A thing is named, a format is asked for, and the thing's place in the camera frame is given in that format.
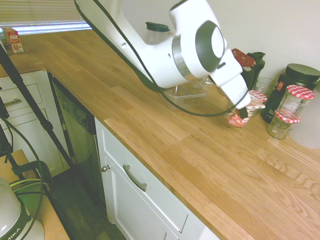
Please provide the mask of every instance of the cabinet knob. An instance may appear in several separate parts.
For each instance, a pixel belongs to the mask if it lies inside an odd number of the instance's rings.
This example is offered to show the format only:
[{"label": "cabinet knob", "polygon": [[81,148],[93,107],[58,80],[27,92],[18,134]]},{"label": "cabinet knob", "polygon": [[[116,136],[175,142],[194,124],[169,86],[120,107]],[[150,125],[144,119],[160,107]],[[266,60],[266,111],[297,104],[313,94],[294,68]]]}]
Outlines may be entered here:
[{"label": "cabinet knob", "polygon": [[101,171],[105,173],[108,169],[110,169],[110,166],[109,166],[109,165],[103,166],[103,167],[101,168]]}]

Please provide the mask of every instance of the green lid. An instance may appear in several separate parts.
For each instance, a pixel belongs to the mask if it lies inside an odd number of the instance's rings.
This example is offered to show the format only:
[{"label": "green lid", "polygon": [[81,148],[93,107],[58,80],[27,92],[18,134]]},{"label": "green lid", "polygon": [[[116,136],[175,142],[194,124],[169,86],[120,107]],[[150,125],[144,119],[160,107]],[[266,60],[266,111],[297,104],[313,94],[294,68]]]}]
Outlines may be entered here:
[{"label": "green lid", "polygon": [[146,24],[146,29],[149,29],[151,31],[155,31],[155,32],[169,32],[170,31],[169,27],[164,24],[154,23],[151,21],[147,21],[145,24]]},{"label": "green lid", "polygon": [[305,81],[316,81],[320,78],[320,71],[310,66],[305,66],[296,63],[290,63],[285,69],[285,72],[292,75],[300,80]]}]

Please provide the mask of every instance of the black cable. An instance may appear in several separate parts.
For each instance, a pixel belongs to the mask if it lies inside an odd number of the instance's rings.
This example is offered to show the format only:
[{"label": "black cable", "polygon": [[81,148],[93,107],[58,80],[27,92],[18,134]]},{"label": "black cable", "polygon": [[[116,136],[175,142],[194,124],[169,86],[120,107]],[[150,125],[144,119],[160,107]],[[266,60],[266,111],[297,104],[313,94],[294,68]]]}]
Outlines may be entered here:
[{"label": "black cable", "polygon": [[117,23],[115,22],[115,20],[113,19],[113,17],[109,14],[109,12],[105,9],[105,7],[99,2],[99,0],[93,0],[95,2],[95,4],[103,11],[103,13],[107,16],[107,18],[110,20],[110,22],[112,23],[112,25],[115,27],[115,29],[119,32],[119,34],[121,35],[121,37],[123,37],[123,39],[127,42],[127,44],[130,46],[130,48],[132,49],[133,53],[135,54],[135,56],[137,57],[137,59],[139,60],[140,64],[142,65],[143,69],[145,70],[145,72],[148,74],[149,78],[151,79],[151,81],[153,82],[153,84],[156,86],[157,90],[159,91],[159,93],[164,97],[164,99],[166,99],[169,103],[171,103],[173,106],[175,106],[177,109],[180,109],[181,111],[187,113],[187,114],[191,114],[191,115],[195,115],[195,116],[200,116],[200,117],[218,117],[221,115],[224,115],[226,113],[229,113],[232,109],[234,109],[247,95],[247,93],[249,92],[249,90],[247,90],[245,92],[245,94],[243,95],[243,97],[232,107],[230,107],[229,109],[222,111],[220,113],[214,113],[214,114],[201,114],[201,113],[196,113],[196,112],[192,112],[192,111],[188,111],[182,107],[180,107],[179,105],[175,104],[173,101],[171,101],[162,91],[162,89],[158,86],[158,84],[156,83],[155,79],[152,77],[151,73],[148,71],[147,67],[145,66],[144,62],[142,61],[142,59],[140,58],[137,50],[135,49],[135,47],[131,44],[131,42],[129,41],[129,39],[126,37],[126,35],[122,32],[122,30],[120,29],[120,27],[117,25]]},{"label": "black cable", "polygon": [[[4,121],[6,125],[11,127],[26,142],[28,147],[31,149],[33,155],[35,156],[36,161],[39,163],[40,159],[39,159],[36,151],[34,150],[34,148],[31,146],[30,142],[26,139],[26,137],[18,129],[16,129],[10,122],[8,122],[8,120],[6,118],[4,118],[1,114],[0,114],[0,119],[2,121]],[[33,225],[34,225],[34,223],[35,223],[35,221],[37,219],[37,216],[39,214],[41,203],[42,203],[42,199],[43,199],[43,195],[44,195],[44,193],[43,193],[43,191],[44,191],[44,173],[43,173],[43,169],[42,169],[41,164],[39,163],[38,165],[39,165],[39,171],[40,171],[40,176],[41,176],[39,203],[38,203],[38,207],[36,209],[34,218],[33,218],[32,222],[31,222],[28,230],[25,232],[25,234],[22,236],[22,238],[20,240],[25,239],[25,237],[27,236],[27,234],[30,232],[31,228],[33,227]]]},{"label": "black cable", "polygon": [[[21,193],[16,193],[16,196],[20,196],[20,195],[27,195],[27,194],[40,194],[39,191],[29,191],[29,192],[21,192]],[[57,200],[54,199],[54,197],[52,196],[52,194],[46,194],[44,193],[43,195],[47,196],[49,200],[54,201],[54,204],[60,209],[60,211],[63,214],[64,217],[64,222],[67,225],[68,224],[68,219],[67,219],[67,215],[65,213],[65,211],[62,209],[61,205],[59,204],[59,202]]]}]

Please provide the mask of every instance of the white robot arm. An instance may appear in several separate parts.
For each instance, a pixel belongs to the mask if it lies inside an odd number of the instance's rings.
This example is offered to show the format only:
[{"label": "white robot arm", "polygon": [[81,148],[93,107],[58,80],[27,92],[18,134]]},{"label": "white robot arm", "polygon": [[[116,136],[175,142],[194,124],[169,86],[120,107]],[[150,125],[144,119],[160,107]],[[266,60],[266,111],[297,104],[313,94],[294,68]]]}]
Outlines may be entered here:
[{"label": "white robot arm", "polygon": [[211,76],[228,98],[242,109],[251,101],[234,58],[220,31],[218,20],[206,0],[182,0],[170,18],[174,36],[146,44],[122,12],[122,0],[75,0],[76,7],[95,32],[107,42],[152,89],[164,89]]}]

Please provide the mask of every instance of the window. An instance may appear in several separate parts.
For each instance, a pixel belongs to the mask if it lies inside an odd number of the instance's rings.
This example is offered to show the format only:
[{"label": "window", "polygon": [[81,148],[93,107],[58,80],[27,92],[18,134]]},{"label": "window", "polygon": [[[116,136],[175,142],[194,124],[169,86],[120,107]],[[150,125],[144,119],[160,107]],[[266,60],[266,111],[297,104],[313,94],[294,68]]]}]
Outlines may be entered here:
[{"label": "window", "polygon": [[74,0],[0,0],[0,27],[19,35],[91,29]]}]

